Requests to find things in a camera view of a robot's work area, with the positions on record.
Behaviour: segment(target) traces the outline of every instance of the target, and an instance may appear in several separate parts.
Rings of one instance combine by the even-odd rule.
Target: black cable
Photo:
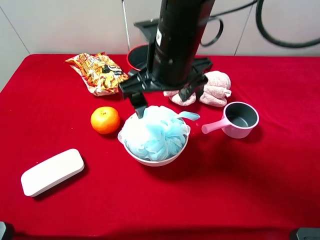
[[[256,26],[261,33],[261,35],[270,43],[275,44],[280,47],[284,48],[291,48],[291,49],[299,49],[299,48],[307,48],[311,47],[317,44],[320,44],[320,38],[317,38],[315,40],[302,42],[302,43],[292,43],[292,42],[285,42],[278,39],[275,39],[273,36],[271,36],[265,29],[263,23],[262,23],[262,7],[265,0],[258,0],[256,11],[255,11],[255,22]]]
[[[217,13],[217,14],[214,14],[214,15],[211,15],[209,16],[209,19],[208,19],[208,22],[210,21],[213,21],[213,20],[219,20],[220,22],[220,27],[219,27],[219,31],[218,31],[218,34],[214,37],[213,40],[211,40],[210,42],[208,43],[200,43],[200,45],[202,47],[210,47],[212,44],[214,44],[216,41],[219,40],[219,38],[221,37],[223,31],[224,31],[224,22],[218,18],[218,16],[221,16],[221,15],[225,15],[225,14],[230,14],[230,13],[233,13],[233,12],[236,12],[236,11],[239,11],[239,10],[242,10],[242,9],[245,9],[247,7],[250,7],[252,6],[253,4],[255,4],[258,0],[254,0],[253,2],[250,2],[250,3],[247,3],[246,5],[243,5],[243,6],[239,6],[237,8],[234,8],[234,9],[231,9],[231,10],[228,10],[228,11],[223,11],[223,12],[220,12],[220,13]]]

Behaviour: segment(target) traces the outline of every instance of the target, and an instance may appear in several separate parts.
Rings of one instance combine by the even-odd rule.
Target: pink towel
[[[226,98],[230,97],[231,81],[227,74],[220,71],[210,71],[205,74],[208,83],[204,85],[203,94],[199,101],[214,107],[224,107],[227,105]],[[179,91],[164,91],[166,97],[180,106],[189,106],[196,101],[196,93],[192,94],[187,101],[182,101],[179,97]]]

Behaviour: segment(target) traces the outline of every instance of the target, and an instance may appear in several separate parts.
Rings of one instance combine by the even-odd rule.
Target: pink handle
[[[213,123],[203,125],[201,130],[204,134],[208,134],[214,130],[221,129],[221,128],[227,127],[229,125],[230,125],[229,121],[226,118],[223,118],[220,121],[216,121]]]

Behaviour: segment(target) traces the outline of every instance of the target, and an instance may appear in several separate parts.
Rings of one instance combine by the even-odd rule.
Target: red tablecloth
[[[28,56],[0,93],[0,221],[18,235],[112,239],[287,239],[296,227],[320,227],[320,58],[213,56],[231,79],[232,101],[254,106],[260,123],[245,139],[201,126],[222,108],[180,107],[162,93],[149,105],[197,112],[189,143],[174,162],[147,167],[117,134],[99,135],[92,112],[134,110],[119,95],[95,97],[64,60]],[[111,55],[125,71],[125,55]],[[24,195],[24,171],[78,149],[82,173],[39,197]]]

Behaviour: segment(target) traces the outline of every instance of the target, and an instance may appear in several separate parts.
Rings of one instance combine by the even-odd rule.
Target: chip bag
[[[118,84],[128,79],[128,75],[105,52],[96,55],[82,53],[65,62],[81,75],[89,92],[95,96],[118,93]]]

